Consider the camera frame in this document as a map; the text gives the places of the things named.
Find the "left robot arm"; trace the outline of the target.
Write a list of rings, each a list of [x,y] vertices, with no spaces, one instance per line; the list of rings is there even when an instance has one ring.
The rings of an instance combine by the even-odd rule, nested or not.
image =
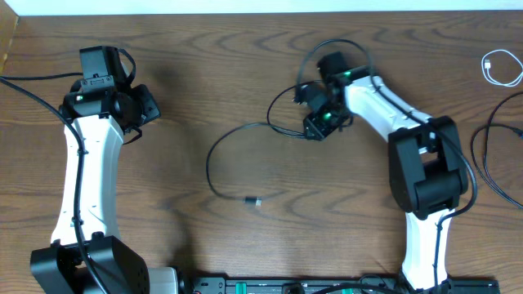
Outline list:
[[[63,99],[67,163],[56,227],[48,247],[32,251],[30,270],[46,293],[177,293],[172,267],[150,268],[121,239],[116,216],[120,150],[131,131],[159,118],[147,86],[132,84],[111,46],[79,52],[82,78]]]

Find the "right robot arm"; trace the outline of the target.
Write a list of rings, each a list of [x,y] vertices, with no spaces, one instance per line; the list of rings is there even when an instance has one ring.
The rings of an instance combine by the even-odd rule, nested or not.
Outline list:
[[[391,194],[406,218],[402,278],[410,292],[447,292],[449,225],[468,188],[454,121],[416,110],[370,67],[349,67],[341,52],[322,57],[316,66],[321,85],[297,92],[298,103],[311,110],[303,120],[305,138],[322,141],[358,116],[386,141]]]

